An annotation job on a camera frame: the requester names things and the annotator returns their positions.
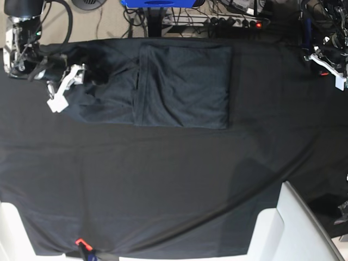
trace blue box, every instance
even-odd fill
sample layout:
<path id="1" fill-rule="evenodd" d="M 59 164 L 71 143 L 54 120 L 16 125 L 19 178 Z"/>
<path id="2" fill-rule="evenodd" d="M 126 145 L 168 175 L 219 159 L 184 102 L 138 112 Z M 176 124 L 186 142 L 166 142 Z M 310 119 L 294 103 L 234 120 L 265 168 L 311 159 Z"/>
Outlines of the blue box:
<path id="1" fill-rule="evenodd" d="M 121 4 L 129 8 L 145 7 L 184 7 L 191 8 L 195 0 L 121 0 Z"/>

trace orange clip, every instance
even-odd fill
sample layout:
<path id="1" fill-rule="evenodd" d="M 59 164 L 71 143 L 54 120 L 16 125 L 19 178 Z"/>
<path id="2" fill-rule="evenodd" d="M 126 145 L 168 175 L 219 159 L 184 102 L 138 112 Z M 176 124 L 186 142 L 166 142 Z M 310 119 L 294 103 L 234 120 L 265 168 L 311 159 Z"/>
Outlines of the orange clip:
<path id="1" fill-rule="evenodd" d="M 87 244 L 86 241 L 83 240 L 82 238 L 79 238 L 78 240 L 75 241 L 76 245 L 79 245 L 80 243 L 82 243 L 86 247 L 86 249 L 88 251 L 92 251 L 93 250 L 93 247 L 91 247 L 89 244 Z"/>

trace black fabric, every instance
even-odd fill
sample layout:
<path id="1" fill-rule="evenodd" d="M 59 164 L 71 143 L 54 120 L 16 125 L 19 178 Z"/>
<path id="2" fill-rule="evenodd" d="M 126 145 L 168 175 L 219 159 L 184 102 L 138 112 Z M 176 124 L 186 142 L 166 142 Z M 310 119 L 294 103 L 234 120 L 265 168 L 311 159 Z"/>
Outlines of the black fabric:
<path id="1" fill-rule="evenodd" d="M 227 128 L 231 58 L 230 47 L 142 46 L 135 124 Z"/>
<path id="2" fill-rule="evenodd" d="M 68 116 L 99 121 L 98 94 L 110 99 L 105 122 L 118 113 L 129 122 L 131 104 L 117 93 L 134 94 L 144 44 L 233 48 L 227 129 L 90 124 Z M 284 170 L 308 203 L 347 195 L 348 98 L 332 77 L 314 76 L 299 51 L 127 39 L 74 43 L 66 52 L 81 49 L 94 54 L 114 88 L 106 94 L 92 87 L 91 100 L 81 91 L 86 103 L 65 114 L 50 112 L 44 84 L 0 71 L 0 200 L 18 208 L 37 254 L 76 251 L 80 237 L 123 257 L 245 254 L 258 213 L 277 204 L 280 181 L 248 195 Z M 347 224 L 334 227 L 330 216 L 317 216 L 331 236 L 348 232 Z"/>
<path id="3" fill-rule="evenodd" d="M 87 63 L 107 83 L 73 88 L 67 113 L 85 122 L 227 128 L 231 47 L 144 44 L 138 52 L 137 60 L 115 65 L 119 54 L 109 47 L 69 51 L 70 63 Z"/>

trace black stand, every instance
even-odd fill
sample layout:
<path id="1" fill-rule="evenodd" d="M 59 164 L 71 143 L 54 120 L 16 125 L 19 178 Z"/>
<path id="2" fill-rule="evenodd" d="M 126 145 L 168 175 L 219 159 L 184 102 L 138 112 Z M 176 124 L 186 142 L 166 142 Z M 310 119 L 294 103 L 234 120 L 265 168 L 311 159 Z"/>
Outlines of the black stand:
<path id="1" fill-rule="evenodd" d="M 162 37 L 162 20 L 167 8 L 143 8 L 147 19 L 148 37 Z"/>

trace blue object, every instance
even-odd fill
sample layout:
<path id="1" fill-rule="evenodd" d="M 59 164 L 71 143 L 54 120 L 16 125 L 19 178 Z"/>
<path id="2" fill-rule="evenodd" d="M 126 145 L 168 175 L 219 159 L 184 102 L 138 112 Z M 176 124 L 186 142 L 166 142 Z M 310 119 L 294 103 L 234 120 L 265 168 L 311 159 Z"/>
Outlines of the blue object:
<path id="1" fill-rule="evenodd" d="M 184 7 L 191 8 L 195 0 L 121 0 L 121 4 L 129 8 L 145 7 Z"/>
<path id="2" fill-rule="evenodd" d="M 309 18 L 304 20 L 304 43 L 302 48 L 311 49 L 312 42 L 312 22 Z"/>
<path id="3" fill-rule="evenodd" d="M 88 261 L 98 261 L 98 258 L 94 254 L 89 254 Z"/>

